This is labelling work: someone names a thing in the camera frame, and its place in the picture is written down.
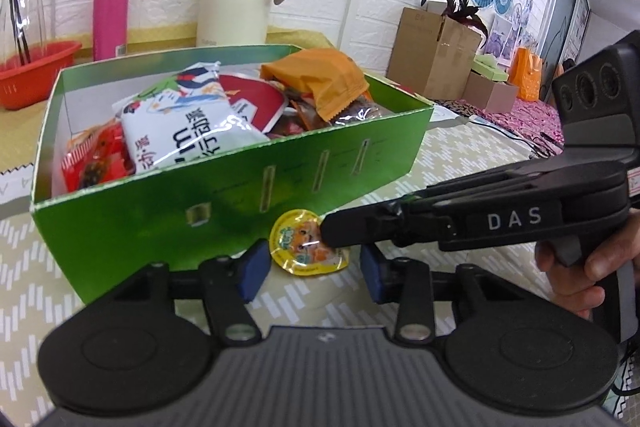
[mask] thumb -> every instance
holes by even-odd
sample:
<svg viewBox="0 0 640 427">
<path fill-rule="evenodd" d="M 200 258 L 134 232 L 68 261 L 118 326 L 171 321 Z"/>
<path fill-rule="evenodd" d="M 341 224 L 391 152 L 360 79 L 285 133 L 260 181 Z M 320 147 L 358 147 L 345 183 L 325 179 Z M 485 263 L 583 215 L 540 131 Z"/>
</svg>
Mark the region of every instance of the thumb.
<svg viewBox="0 0 640 427">
<path fill-rule="evenodd" d="M 640 214 L 629 215 L 622 230 L 604 241 L 587 259 L 584 272 L 593 282 L 615 272 L 640 254 Z"/>
</svg>

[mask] finger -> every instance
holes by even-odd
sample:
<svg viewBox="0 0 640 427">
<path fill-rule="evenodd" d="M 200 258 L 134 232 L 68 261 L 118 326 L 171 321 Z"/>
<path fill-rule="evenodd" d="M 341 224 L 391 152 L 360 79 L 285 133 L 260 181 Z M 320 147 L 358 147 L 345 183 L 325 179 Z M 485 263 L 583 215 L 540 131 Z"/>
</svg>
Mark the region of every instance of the finger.
<svg viewBox="0 0 640 427">
<path fill-rule="evenodd" d="M 588 311 L 604 302 L 604 290 L 599 286 L 593 286 L 573 295 L 555 295 L 553 302 L 574 313 Z"/>
<path fill-rule="evenodd" d="M 569 268 L 555 264 L 546 273 L 546 277 L 549 279 L 551 288 L 558 295 L 573 295 L 594 285 L 594 282 L 585 274 L 584 267 L 577 264 Z"/>
<path fill-rule="evenodd" d="M 536 265 L 541 272 L 548 272 L 556 262 L 554 250 L 549 243 L 536 244 L 535 258 Z"/>
<path fill-rule="evenodd" d="M 630 214 L 626 225 L 597 247 L 587 259 L 584 271 L 593 282 L 615 272 L 640 254 L 640 214 Z"/>
</svg>

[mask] dark red plant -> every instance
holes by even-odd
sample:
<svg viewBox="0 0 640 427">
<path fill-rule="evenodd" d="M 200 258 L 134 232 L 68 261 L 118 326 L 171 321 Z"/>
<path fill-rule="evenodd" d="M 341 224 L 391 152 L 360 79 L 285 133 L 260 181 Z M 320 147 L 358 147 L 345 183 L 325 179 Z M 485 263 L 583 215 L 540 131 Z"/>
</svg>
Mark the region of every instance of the dark red plant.
<svg viewBox="0 0 640 427">
<path fill-rule="evenodd" d="M 478 16 L 478 6 L 469 6 L 469 0 L 445 0 L 447 7 L 444 9 L 443 15 L 459 22 L 465 26 L 478 28 L 485 36 L 489 38 L 489 31 Z M 422 0 L 420 6 L 424 6 L 427 0 Z"/>
</svg>

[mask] glass pitcher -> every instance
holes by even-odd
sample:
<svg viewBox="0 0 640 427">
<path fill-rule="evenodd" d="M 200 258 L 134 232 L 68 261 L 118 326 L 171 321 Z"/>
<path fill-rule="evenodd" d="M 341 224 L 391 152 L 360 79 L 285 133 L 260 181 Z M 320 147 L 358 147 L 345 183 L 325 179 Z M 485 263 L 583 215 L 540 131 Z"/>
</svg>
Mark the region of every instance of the glass pitcher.
<svg viewBox="0 0 640 427">
<path fill-rule="evenodd" d="M 46 41 L 42 0 L 2 0 L 0 69 L 17 68 L 42 58 Z"/>
</svg>

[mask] pink thermos bottle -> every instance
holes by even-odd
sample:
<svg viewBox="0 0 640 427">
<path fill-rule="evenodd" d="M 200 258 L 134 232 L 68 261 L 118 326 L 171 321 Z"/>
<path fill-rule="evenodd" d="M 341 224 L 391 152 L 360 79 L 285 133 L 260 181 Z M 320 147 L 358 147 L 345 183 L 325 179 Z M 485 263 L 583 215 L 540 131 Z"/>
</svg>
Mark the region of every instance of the pink thermos bottle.
<svg viewBox="0 0 640 427">
<path fill-rule="evenodd" d="M 127 52 L 129 0 L 94 0 L 94 60 Z"/>
</svg>

